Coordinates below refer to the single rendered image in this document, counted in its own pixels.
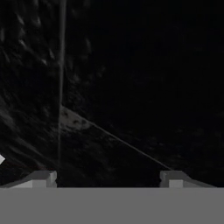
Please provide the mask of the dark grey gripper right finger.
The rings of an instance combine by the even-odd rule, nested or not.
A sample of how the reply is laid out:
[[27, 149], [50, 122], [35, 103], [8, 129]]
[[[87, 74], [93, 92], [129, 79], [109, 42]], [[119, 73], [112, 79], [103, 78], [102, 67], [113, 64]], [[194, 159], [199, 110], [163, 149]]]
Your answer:
[[182, 171], [161, 171], [160, 187], [162, 188], [214, 188], [209, 185], [190, 178]]

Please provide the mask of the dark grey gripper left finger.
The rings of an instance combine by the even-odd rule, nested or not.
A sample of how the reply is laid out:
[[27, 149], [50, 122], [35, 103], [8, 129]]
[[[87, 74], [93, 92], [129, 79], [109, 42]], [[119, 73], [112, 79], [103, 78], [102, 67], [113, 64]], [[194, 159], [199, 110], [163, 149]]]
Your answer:
[[27, 177], [1, 185], [1, 188], [56, 188], [56, 171], [34, 171]]

